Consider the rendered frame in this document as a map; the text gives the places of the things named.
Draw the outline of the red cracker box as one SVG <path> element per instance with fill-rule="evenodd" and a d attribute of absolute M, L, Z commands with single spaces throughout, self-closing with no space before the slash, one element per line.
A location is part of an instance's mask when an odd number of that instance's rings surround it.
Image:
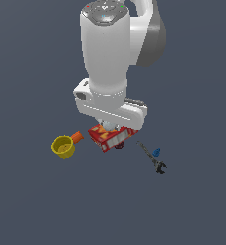
<path fill-rule="evenodd" d="M 137 130 L 122 126 L 120 130 L 107 131 L 102 125 L 88 130 L 90 138 L 103 151 L 107 152 L 137 133 Z"/>

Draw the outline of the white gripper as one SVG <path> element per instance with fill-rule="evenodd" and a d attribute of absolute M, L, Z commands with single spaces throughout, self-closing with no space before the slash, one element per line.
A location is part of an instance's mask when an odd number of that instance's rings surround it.
<path fill-rule="evenodd" d="M 119 126 L 140 130 L 147 114 L 147 106 L 138 100 L 125 96 L 124 91 L 109 96 L 92 93 L 89 79 L 84 79 L 73 91 L 75 103 L 80 113 L 94 118 L 109 121 Z"/>

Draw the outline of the grey adjustable wrench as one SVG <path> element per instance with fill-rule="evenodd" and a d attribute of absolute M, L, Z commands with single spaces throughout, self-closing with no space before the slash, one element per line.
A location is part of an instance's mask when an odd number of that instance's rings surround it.
<path fill-rule="evenodd" d="M 150 160 L 153 162 L 155 166 L 155 171 L 159 174 L 164 174 L 164 171 L 162 170 L 162 167 L 167 167 L 163 161 L 158 161 L 154 158 L 152 154 L 149 153 L 149 151 L 144 147 L 144 145 L 138 141 L 137 145 L 145 152 L 145 154 L 150 158 Z"/>

